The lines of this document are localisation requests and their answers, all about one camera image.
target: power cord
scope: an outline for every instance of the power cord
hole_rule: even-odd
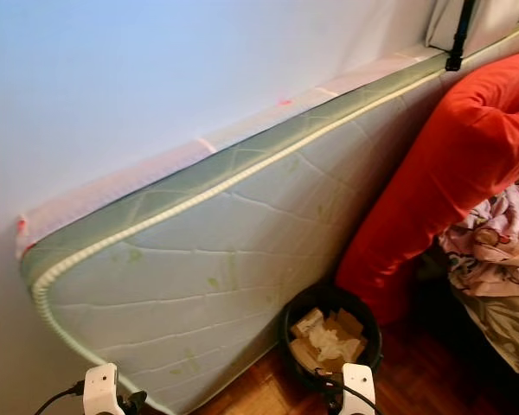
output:
[[[74,396],[81,396],[85,392],[85,381],[79,380],[77,383],[75,383],[73,386],[71,386],[69,389],[66,389],[63,392],[58,393],[57,395],[53,396],[46,402],[44,402],[44,405],[42,405],[38,411],[35,412],[35,415],[41,415],[46,408],[50,406],[54,401],[56,401],[59,398],[62,398],[67,395],[74,395]]]
[[[336,380],[333,380],[333,379],[329,378],[327,375],[321,374],[320,373],[320,369],[315,369],[315,375],[317,377],[323,379],[324,382],[326,382],[326,383],[328,383],[328,384],[330,384],[332,386],[338,387],[340,389],[343,389],[344,391],[346,391],[346,392],[356,396],[357,398],[361,399],[363,402],[365,402],[367,405],[369,405],[371,408],[373,408],[377,415],[384,415],[382,413],[382,411],[379,408],[377,408],[373,402],[371,402],[369,399],[367,399],[361,393],[356,392],[354,389],[351,389],[351,388],[347,387],[343,383],[340,383],[340,382],[338,382]]]

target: stain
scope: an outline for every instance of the stain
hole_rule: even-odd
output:
[[[142,253],[137,248],[131,248],[129,250],[129,264],[138,262],[142,258]]]
[[[215,278],[208,278],[209,285],[212,286],[212,288],[219,290],[219,281]]]
[[[300,161],[297,158],[292,160],[291,165],[288,167],[288,172],[289,173],[293,173],[294,171],[296,171],[296,169],[298,168],[299,164],[300,164]]]
[[[236,252],[230,252],[227,256],[228,284],[231,290],[239,289],[239,280],[236,275]]]
[[[196,356],[194,353],[192,353],[192,350],[190,350],[189,348],[185,348],[184,355],[187,358],[187,362],[190,364],[190,368],[192,369],[192,371],[195,374],[200,372],[200,365],[196,361]]]

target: black strap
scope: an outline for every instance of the black strap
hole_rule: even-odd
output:
[[[450,57],[446,61],[446,71],[458,71],[461,68],[467,29],[469,28],[469,21],[471,20],[474,6],[475,0],[464,0],[464,7],[461,9],[461,15],[459,16],[458,30],[455,36],[453,36],[453,47],[449,52]]]

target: parquet floor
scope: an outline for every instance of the parquet floor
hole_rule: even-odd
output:
[[[410,322],[383,328],[375,376],[386,415],[516,415],[502,394]],[[146,415],[158,412],[149,410]],[[193,415],[325,415],[319,395],[285,371],[275,348]]]

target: fabric pile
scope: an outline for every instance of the fabric pile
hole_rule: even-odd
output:
[[[463,293],[519,296],[519,180],[473,208],[439,243],[450,259],[450,281]]]

